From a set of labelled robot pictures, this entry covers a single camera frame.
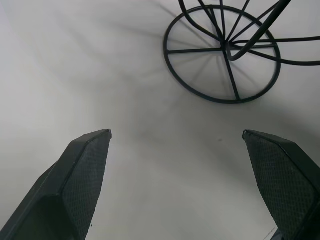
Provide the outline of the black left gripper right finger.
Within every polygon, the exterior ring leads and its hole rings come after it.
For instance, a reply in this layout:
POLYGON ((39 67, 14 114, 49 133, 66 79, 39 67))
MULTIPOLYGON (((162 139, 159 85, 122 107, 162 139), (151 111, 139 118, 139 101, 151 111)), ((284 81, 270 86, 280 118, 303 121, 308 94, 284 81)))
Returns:
POLYGON ((320 168, 294 142, 245 130, 258 190, 277 230, 273 240, 320 238, 320 168))

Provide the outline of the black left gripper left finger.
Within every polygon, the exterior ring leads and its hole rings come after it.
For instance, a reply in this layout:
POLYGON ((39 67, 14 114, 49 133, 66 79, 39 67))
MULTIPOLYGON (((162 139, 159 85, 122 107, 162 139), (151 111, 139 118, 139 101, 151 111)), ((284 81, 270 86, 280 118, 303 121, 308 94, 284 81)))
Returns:
POLYGON ((112 139, 85 134, 34 183, 0 231, 2 240, 84 240, 101 194, 112 139))

